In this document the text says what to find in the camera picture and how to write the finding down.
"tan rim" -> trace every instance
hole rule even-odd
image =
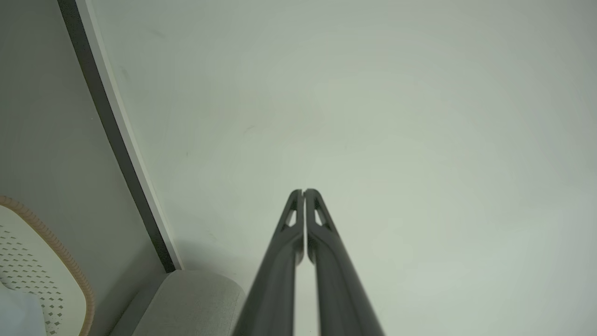
[[[85,320],[83,320],[83,327],[79,336],[87,336],[89,329],[91,328],[91,322],[93,322],[93,315],[95,313],[95,299],[93,297],[93,291],[87,279],[83,275],[83,272],[79,268],[79,265],[75,262],[69,251],[66,250],[64,245],[60,243],[58,238],[45,226],[45,224],[39,220],[39,218],[26,206],[6,196],[0,196],[0,205],[11,209],[19,217],[21,217],[29,226],[39,234],[39,236],[54,250],[56,255],[62,260],[62,263],[81,288],[83,295],[85,296],[85,302],[87,304],[87,311],[85,312]]]

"gray sofa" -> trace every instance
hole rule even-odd
[[[174,271],[139,291],[110,336],[228,336],[244,299],[227,277]]]

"black strip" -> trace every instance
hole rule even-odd
[[[128,189],[131,191],[133,200],[137,205],[137,209],[141,214],[143,223],[145,223],[145,229],[149,234],[149,238],[153,243],[153,247],[158,253],[159,259],[162,261],[164,270],[166,272],[172,272],[175,270],[174,264],[172,263],[172,257],[168,253],[164,238],[159,232],[158,225],[155,222],[155,218],[145,197],[145,193],[139,183],[139,178],[131,162],[131,158],[128,155],[127,147],[124,145],[122,135],[118,129],[112,107],[106,96],[106,90],[101,82],[100,73],[97,70],[96,61],[93,58],[89,40],[85,34],[85,28],[83,27],[83,21],[76,5],[75,0],[58,0],[60,6],[60,12],[62,12],[62,18],[66,24],[66,29],[70,35],[70,41],[75,48],[75,53],[83,76],[87,82],[89,92],[93,98],[93,102],[96,106],[97,113],[100,116],[101,124],[104,126],[104,131],[112,147],[112,151],[116,156],[120,170],[124,175],[124,179],[127,182]]]

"perforated white surface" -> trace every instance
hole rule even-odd
[[[62,260],[12,210],[0,206],[0,281],[38,296],[49,336],[79,335],[86,303]]]

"gray wall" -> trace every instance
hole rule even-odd
[[[53,0],[0,2],[0,194],[31,208],[77,260],[105,335],[163,273]]]

